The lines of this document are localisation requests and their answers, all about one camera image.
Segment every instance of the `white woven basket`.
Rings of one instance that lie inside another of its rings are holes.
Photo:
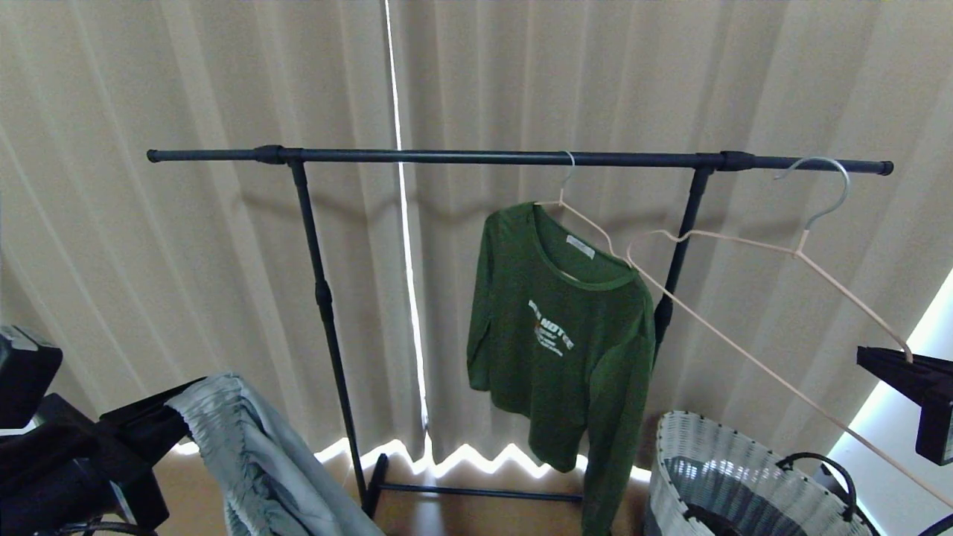
[[[765,446],[710,419],[684,411],[665,414],[649,484],[646,536],[716,534],[711,522],[692,516],[700,511],[716,514],[735,530],[717,534],[871,534],[859,516],[845,514],[840,499],[798,469],[779,468],[780,461]]]

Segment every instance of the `light blue garment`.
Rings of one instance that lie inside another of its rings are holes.
[[[166,404],[225,495],[231,536],[383,536],[283,417],[236,374]]]

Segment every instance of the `clothes hanger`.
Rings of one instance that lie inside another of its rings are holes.
[[[609,255],[621,260],[622,262],[625,262],[631,268],[632,264],[628,260],[616,255],[616,251],[612,248],[612,239],[609,237],[609,234],[606,233],[601,227],[599,227],[593,220],[584,216],[580,211],[574,209],[573,207],[569,205],[569,203],[565,201],[566,186],[569,184],[569,179],[573,178],[573,174],[576,172],[576,157],[573,156],[573,154],[570,153],[569,151],[563,151],[563,152],[569,155],[569,161],[572,162],[572,167],[569,168],[569,173],[567,173],[566,177],[562,179],[562,184],[559,186],[559,199],[556,201],[537,201],[534,204],[536,204],[537,206],[557,205],[558,207],[565,208],[569,212],[575,214],[576,216],[579,216],[583,221],[595,227],[597,231],[602,233],[602,235],[605,237],[605,241],[609,244]]]
[[[795,162],[794,164],[792,164],[791,167],[784,170],[784,172],[781,173],[780,175],[776,175],[775,180],[785,178],[786,176],[790,175],[791,172],[798,169],[798,167],[800,167],[801,164],[803,164],[804,162],[812,161],[812,160],[828,162],[834,167],[836,167],[839,172],[841,172],[841,177],[843,178],[843,192],[841,193],[841,198],[838,199],[836,203],[818,212],[817,214],[811,216],[807,220],[807,223],[804,224],[803,231],[801,231],[801,239],[798,241],[798,247],[795,249],[780,247],[773,244],[765,244],[763,242],[756,242],[754,240],[748,240],[748,239],[740,238],[740,237],[729,237],[728,235],[722,235],[720,233],[712,233],[710,231],[694,231],[693,230],[693,231],[689,231],[688,233],[685,233],[685,235],[682,237],[675,237],[674,235],[672,235],[671,233],[669,233],[668,231],[664,229],[658,229],[656,231],[645,233],[641,235],[641,237],[645,237],[648,235],[664,235],[666,238],[674,242],[682,242],[684,240],[687,240],[692,235],[698,235],[702,237],[712,237],[712,238],[720,238],[723,240],[730,240],[732,242],[747,244],[749,246],[755,246],[755,247],[759,247],[763,249],[786,253],[793,258],[799,258],[800,260],[804,261],[805,264],[807,264],[808,268],[816,272],[818,275],[824,278],[824,280],[826,280],[834,288],[836,288],[838,292],[843,294],[847,299],[850,299],[855,305],[860,307],[861,310],[863,310],[863,312],[866,313],[868,317],[873,319],[873,321],[875,321],[883,329],[883,331],[887,332],[887,335],[889,335],[891,339],[896,341],[897,344],[900,346],[900,348],[903,349],[903,353],[906,355],[906,361],[909,363],[912,363],[913,352],[910,351],[910,346],[907,345],[906,340],[904,340],[900,335],[898,335],[897,331],[894,330],[894,328],[890,327],[890,324],[888,324],[877,313],[875,313],[873,309],[868,307],[867,304],[865,304],[859,298],[854,296],[854,294],[850,292],[847,289],[847,287],[843,286],[839,281],[837,281],[830,274],[825,272],[824,269],[821,268],[817,262],[815,262],[812,258],[808,257],[807,254],[804,253],[804,243],[807,242],[807,236],[810,234],[811,225],[813,225],[814,222],[817,221],[818,218],[820,218],[821,216],[828,215],[834,212],[835,210],[839,209],[841,205],[843,205],[844,201],[847,200],[847,195],[850,193],[850,175],[847,173],[847,170],[845,170],[844,167],[841,165],[841,163],[838,162],[837,160],[833,158],[827,158],[825,156],[808,156],[808,157],[802,158],[798,160],[797,162]],[[632,242],[629,243],[629,247],[626,249],[626,256],[629,257],[630,262],[632,261],[631,257],[629,256],[629,252],[631,252],[631,250],[632,250]]]
[[[794,170],[795,168],[797,168],[798,166],[800,166],[803,162],[805,162],[805,161],[807,161],[807,160],[810,160],[810,159],[818,159],[818,158],[822,159],[823,161],[833,163],[833,164],[838,168],[838,171],[840,171],[841,174],[844,176],[844,178],[845,178],[845,181],[844,181],[844,186],[845,186],[845,187],[844,187],[844,193],[841,194],[841,199],[840,199],[840,200],[837,202],[837,204],[835,204],[833,207],[831,207],[830,209],[821,211],[821,212],[817,213],[816,215],[812,216],[810,219],[808,219],[808,220],[807,220],[808,224],[805,226],[806,228],[809,228],[810,225],[811,225],[812,223],[814,223],[814,221],[816,221],[816,220],[818,219],[818,217],[824,216],[824,215],[826,215],[826,214],[829,214],[832,210],[837,209],[838,207],[841,206],[841,204],[843,203],[843,201],[846,199],[847,189],[849,188],[849,185],[850,185],[850,175],[847,174],[847,171],[843,168],[843,166],[840,164],[840,162],[838,162],[838,161],[836,161],[836,160],[833,160],[833,159],[830,159],[830,158],[822,158],[822,157],[819,157],[819,156],[812,156],[812,157],[802,158],[801,160],[798,160],[797,162],[794,163],[794,165],[792,165],[790,168],[788,168],[784,173],[782,173],[781,175],[778,175],[778,176],[776,177],[776,178],[784,178],[785,176],[787,176],[788,173],[790,173],[792,170]],[[804,231],[801,233],[801,243],[799,244],[798,249],[796,249],[796,250],[791,250],[791,249],[787,249],[787,248],[781,248],[780,246],[773,246],[773,245],[770,245],[770,244],[762,244],[762,243],[760,243],[760,242],[755,242],[755,241],[752,241],[752,240],[746,240],[746,239],[744,239],[744,238],[727,237],[727,236],[724,236],[724,235],[719,235],[719,234],[717,234],[717,233],[709,233],[709,232],[707,232],[707,231],[692,231],[692,232],[690,232],[690,233],[686,233],[685,236],[682,237],[681,239],[679,239],[679,238],[677,238],[677,237],[673,237],[670,233],[668,233],[668,232],[666,232],[666,231],[654,231],[653,233],[664,234],[664,235],[666,235],[667,237],[673,239],[674,241],[685,240],[686,238],[688,238],[689,236],[691,236],[691,235],[694,233],[694,234],[696,234],[696,235],[701,235],[701,236],[704,236],[704,237],[725,238],[725,239],[729,239],[729,240],[737,241],[737,242],[741,242],[741,243],[749,243],[749,244],[751,244],[751,245],[760,246],[760,247],[765,247],[765,248],[767,248],[767,249],[772,249],[772,250],[783,251],[784,253],[788,253],[788,254],[795,255],[797,252],[800,251],[800,249],[801,249],[801,248],[803,247],[803,245],[804,245],[804,241],[806,240],[806,237],[807,237],[807,229],[806,229],[806,228],[805,228]],[[787,380],[785,380],[784,378],[782,378],[781,375],[779,375],[777,372],[771,370],[771,368],[769,368],[766,364],[764,364],[764,363],[762,363],[761,361],[759,361],[758,358],[756,358],[756,357],[754,357],[753,355],[751,355],[751,353],[749,353],[747,350],[745,350],[744,348],[742,348],[737,342],[734,342],[734,341],[731,340],[727,335],[725,335],[725,334],[723,334],[721,331],[719,331],[719,329],[718,329],[717,327],[713,326],[708,320],[705,320],[700,314],[696,313],[695,310],[693,310],[691,307],[689,307],[688,305],[686,305],[684,301],[680,300],[680,299],[679,299],[678,297],[676,297],[674,294],[672,294],[671,292],[669,292],[668,289],[665,288],[665,285],[663,285],[663,284],[659,283],[658,281],[656,281],[655,278],[653,278],[652,276],[650,276],[650,275],[648,274],[648,272],[646,272],[645,270],[642,270],[642,269],[639,267],[639,265],[636,264],[636,263],[632,260],[632,242],[630,242],[630,243],[629,243],[629,247],[626,248],[625,256],[626,256],[626,259],[629,261],[629,263],[632,265],[632,267],[633,267],[634,269],[636,269],[636,270],[639,271],[639,274],[641,275],[641,277],[642,277],[643,279],[647,280],[648,282],[652,283],[652,284],[655,285],[657,288],[659,288],[659,289],[661,290],[661,292],[662,292],[665,296],[667,296],[669,299],[671,299],[671,300],[672,300],[674,303],[676,303],[679,307],[681,307],[682,309],[684,309],[685,312],[688,313],[689,315],[691,315],[693,318],[695,318],[695,320],[698,320],[699,322],[701,322],[701,324],[704,325],[706,328],[708,328],[712,333],[714,333],[714,334],[717,335],[720,339],[722,339],[722,340],[724,340],[725,342],[727,342],[728,345],[730,345],[732,348],[734,348],[735,350],[737,350],[740,354],[742,354],[743,356],[745,356],[748,360],[750,360],[751,362],[753,362],[758,368],[760,368],[761,370],[763,370],[764,372],[766,372],[769,376],[771,376],[772,378],[774,378],[775,380],[777,380],[781,385],[783,385],[783,386],[784,386],[785,388],[787,388],[789,391],[791,391],[792,393],[794,393],[794,395],[795,395],[796,397],[798,397],[799,399],[801,399],[802,401],[804,401],[805,403],[807,403],[807,405],[809,405],[809,406],[813,407],[815,410],[817,410],[817,412],[820,413],[825,419],[827,419],[828,421],[830,421],[831,423],[833,423],[837,428],[840,428],[841,430],[843,430],[843,432],[844,432],[845,434],[847,434],[847,435],[849,435],[850,437],[854,438],[855,440],[858,441],[858,443],[862,444],[863,446],[866,446],[867,448],[869,448],[871,452],[873,452],[874,454],[876,454],[877,456],[879,456],[881,459],[883,459],[883,460],[884,460],[885,462],[887,462],[888,464],[893,465],[894,468],[896,468],[898,471],[900,471],[903,475],[905,475],[907,478],[909,478],[912,482],[914,482],[915,484],[917,484],[918,486],[920,486],[921,488],[923,488],[924,490],[926,490],[930,495],[933,495],[934,497],[936,497],[938,500],[940,500],[940,502],[944,503],[945,505],[949,506],[950,508],[953,508],[953,500],[951,500],[951,499],[947,498],[945,495],[943,495],[943,493],[942,493],[939,489],[937,489],[934,485],[932,485],[932,484],[930,484],[930,483],[924,481],[924,480],[921,479],[920,477],[914,475],[913,473],[911,473],[910,471],[908,471],[905,467],[903,467],[902,465],[900,465],[899,462],[897,462],[896,460],[894,460],[889,454],[887,454],[886,452],[883,452],[882,450],[880,450],[879,448],[877,448],[873,443],[869,442],[864,436],[862,436],[861,434],[858,434],[858,433],[855,432],[854,430],[850,429],[850,426],[848,426],[847,423],[845,423],[845,422],[841,421],[840,419],[838,419],[837,417],[834,417],[833,415],[831,415],[829,412],[827,412],[827,410],[825,410],[824,408],[822,408],[820,404],[818,404],[817,402],[814,402],[813,400],[811,400],[807,395],[805,395],[805,394],[802,393],[800,390],[798,390],[797,387],[795,387],[795,386],[792,385],[790,382],[788,382]]]

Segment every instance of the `shirt neckline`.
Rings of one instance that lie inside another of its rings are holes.
[[[634,269],[634,268],[631,268],[629,265],[625,264],[624,262],[622,262],[622,261],[619,260],[618,258],[615,258],[615,257],[613,257],[613,256],[611,256],[611,255],[609,255],[609,254],[607,254],[607,253],[605,253],[605,252],[603,252],[603,251],[600,250],[599,248],[597,248],[597,247],[593,246],[592,244],[590,244],[588,241],[583,240],[583,239],[581,239],[581,238],[579,238],[579,237],[576,237],[576,235],[575,235],[574,233],[570,232],[568,229],[566,229],[565,227],[563,227],[562,224],[560,224],[558,221],[556,221],[552,216],[549,216],[549,214],[547,214],[546,211],[543,210],[543,208],[542,208],[541,206],[537,205],[535,202],[531,202],[531,203],[529,203],[529,205],[530,205],[530,212],[529,212],[530,228],[531,228],[532,234],[533,234],[533,244],[536,246],[537,254],[539,255],[539,258],[542,259],[543,264],[545,264],[546,267],[549,268],[550,272],[552,272],[553,275],[555,275],[557,278],[559,278],[559,279],[565,281],[567,284],[569,284],[569,285],[571,285],[571,286],[574,286],[574,287],[579,288],[579,289],[582,289],[582,290],[605,291],[605,290],[614,290],[614,289],[617,289],[617,288],[619,288],[619,287],[621,287],[621,286],[623,286],[623,285],[625,285],[625,284],[631,282],[633,279],[635,279],[635,278],[637,278],[637,277],[639,276],[639,271],[638,271],[638,270],[636,270],[636,269]],[[549,220],[550,222],[552,222],[554,225],[556,225],[561,232],[566,233],[567,235],[571,235],[571,236],[573,236],[573,237],[576,237],[576,239],[578,239],[580,242],[582,242],[582,243],[586,244],[587,246],[593,248],[593,250],[596,251],[596,253],[597,253],[598,255],[600,255],[600,256],[602,256],[603,258],[606,258],[606,259],[608,259],[608,260],[611,260],[611,261],[613,261],[613,262],[616,263],[616,264],[619,264],[619,265],[623,266],[624,268],[626,268],[627,270],[629,270],[629,272],[628,272],[627,274],[625,274],[625,275],[619,277],[619,278],[610,279],[610,280],[608,280],[608,281],[595,282],[595,283],[586,282],[586,281],[579,281],[579,280],[570,278],[570,277],[567,276],[562,270],[560,270],[558,266],[556,266],[556,264],[553,262],[553,260],[552,260],[551,258],[549,258],[549,256],[546,254],[546,250],[543,249],[543,247],[542,247],[542,238],[539,237],[539,227],[538,227],[538,225],[537,225],[537,216],[546,218],[547,220]]]

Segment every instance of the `curtain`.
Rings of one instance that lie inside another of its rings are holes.
[[[394,147],[385,30],[378,3],[0,6],[4,321],[63,348],[71,400],[231,370],[315,450],[344,436],[290,171],[145,152]],[[308,169],[358,438],[419,456],[396,167]]]
[[[953,266],[953,6],[815,3],[392,4],[403,143],[418,149],[717,152],[893,160],[855,175],[806,253],[909,334]],[[407,166],[427,405],[439,462],[470,443],[527,449],[527,422],[468,388],[465,344],[483,219],[552,200],[565,169]],[[673,233],[691,170],[578,169],[567,201],[624,251]],[[718,173],[697,228],[795,246],[840,179]],[[564,223],[604,239],[569,215]],[[633,258],[664,280],[674,244]],[[677,294],[835,415],[850,420],[875,379],[858,344],[891,340],[796,261],[693,238]],[[658,301],[659,293],[654,297]],[[676,308],[646,409],[677,408],[780,451],[826,452],[840,431]],[[649,443],[643,454],[649,452]]]

